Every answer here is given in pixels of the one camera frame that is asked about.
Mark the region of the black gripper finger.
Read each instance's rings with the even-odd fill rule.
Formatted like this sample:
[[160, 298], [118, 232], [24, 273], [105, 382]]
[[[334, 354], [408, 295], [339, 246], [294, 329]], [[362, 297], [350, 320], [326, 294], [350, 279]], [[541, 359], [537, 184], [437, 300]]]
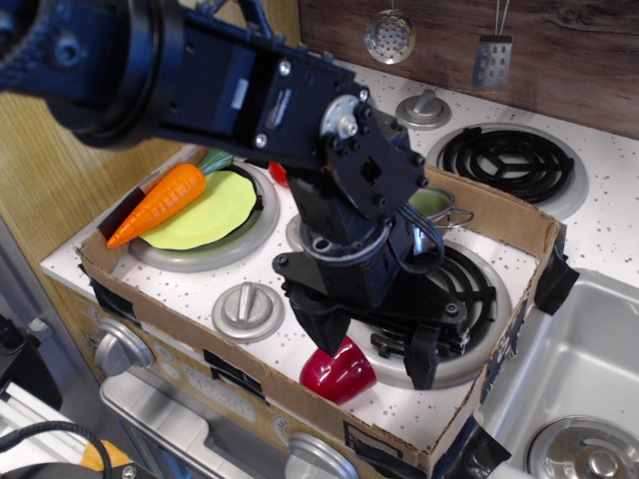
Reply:
[[331, 300], [291, 298], [290, 304], [298, 323], [317, 348], [335, 355], [347, 334], [350, 316]]
[[439, 330], [420, 325], [404, 349], [404, 365], [415, 390], [431, 389], [440, 361]]

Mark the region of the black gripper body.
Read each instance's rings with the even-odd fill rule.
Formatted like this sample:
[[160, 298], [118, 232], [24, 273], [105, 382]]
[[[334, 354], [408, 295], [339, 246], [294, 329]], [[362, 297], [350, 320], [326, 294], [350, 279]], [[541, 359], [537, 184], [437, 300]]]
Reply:
[[404, 219], [375, 227], [348, 245], [300, 228], [302, 252], [281, 253], [273, 260], [284, 279], [286, 297], [331, 300], [354, 319], [396, 329], [410, 339], [420, 326], [439, 330], [439, 340], [458, 342], [466, 330], [467, 309], [457, 297], [428, 276], [445, 259], [442, 239], [415, 253], [413, 225]]

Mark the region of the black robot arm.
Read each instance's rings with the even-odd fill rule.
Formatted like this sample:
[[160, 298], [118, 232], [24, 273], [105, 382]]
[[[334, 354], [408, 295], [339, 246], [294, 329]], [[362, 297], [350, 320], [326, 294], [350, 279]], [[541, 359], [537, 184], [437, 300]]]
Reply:
[[281, 164], [302, 250], [273, 267], [299, 324], [328, 354], [355, 319], [399, 330], [428, 389], [466, 311], [429, 277], [445, 249], [410, 203], [424, 157], [351, 71], [289, 47], [258, 2], [241, 9], [244, 29], [176, 1], [5, 1], [1, 87], [93, 148], [163, 138]]

